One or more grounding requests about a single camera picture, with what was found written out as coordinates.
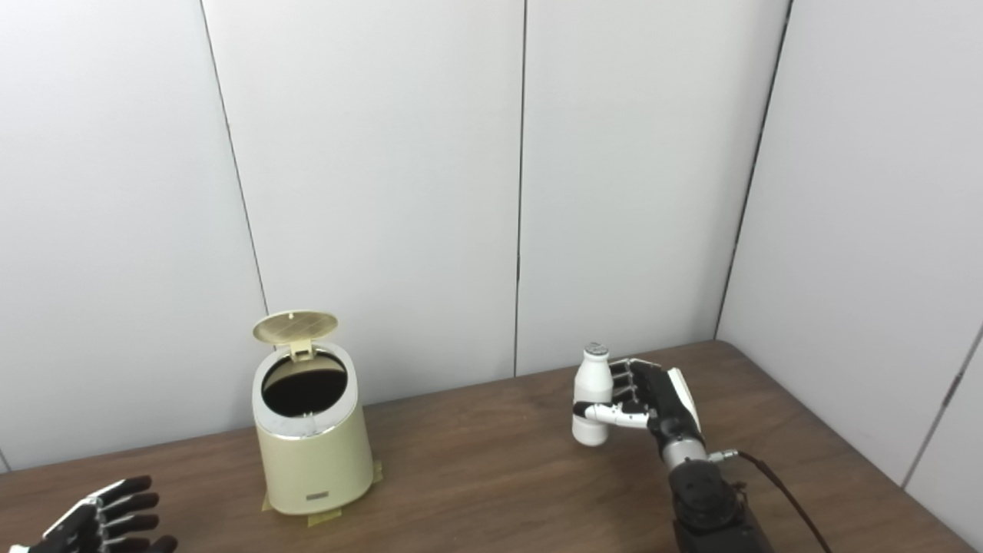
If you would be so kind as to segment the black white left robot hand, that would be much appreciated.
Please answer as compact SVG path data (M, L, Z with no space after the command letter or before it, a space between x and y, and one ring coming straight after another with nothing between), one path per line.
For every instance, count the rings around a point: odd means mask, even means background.
M147 511L161 497L151 490L152 477L140 475L99 488L60 515L34 544L13 544L9 552L175 552L172 535L151 540L161 518Z

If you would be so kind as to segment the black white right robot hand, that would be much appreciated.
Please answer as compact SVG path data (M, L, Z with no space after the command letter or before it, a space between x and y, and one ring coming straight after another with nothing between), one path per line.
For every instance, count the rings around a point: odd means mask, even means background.
M682 442L705 444L692 393L678 368L637 358L586 362L577 371L572 406L572 435L582 445L607 441L608 428L645 430L660 449Z

